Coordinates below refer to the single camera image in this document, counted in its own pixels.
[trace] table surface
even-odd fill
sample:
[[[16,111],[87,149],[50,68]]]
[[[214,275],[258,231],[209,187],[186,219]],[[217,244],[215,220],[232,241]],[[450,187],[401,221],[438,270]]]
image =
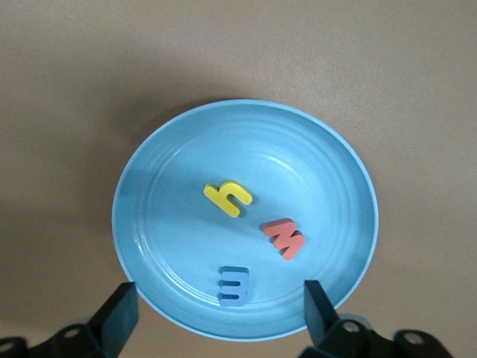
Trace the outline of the table surface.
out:
[[[477,356],[477,2],[2,1],[0,336],[32,344],[126,278],[111,236],[137,146],[199,104],[305,110],[360,154],[379,239],[339,312]],[[140,301],[121,357],[296,357],[180,328]]]

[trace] round blue dish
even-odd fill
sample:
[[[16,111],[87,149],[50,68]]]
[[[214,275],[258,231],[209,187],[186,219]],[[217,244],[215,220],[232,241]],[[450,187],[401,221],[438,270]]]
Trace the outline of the round blue dish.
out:
[[[253,196],[238,218],[203,194],[226,180]],[[283,218],[306,238],[290,261],[261,230]],[[172,119],[131,157],[113,202],[114,243],[139,294],[181,327],[230,341],[304,329],[304,280],[319,280],[341,305],[377,232],[376,193],[353,148],[313,116],[269,101],[220,101]],[[249,269],[243,307],[219,305],[222,266]]]

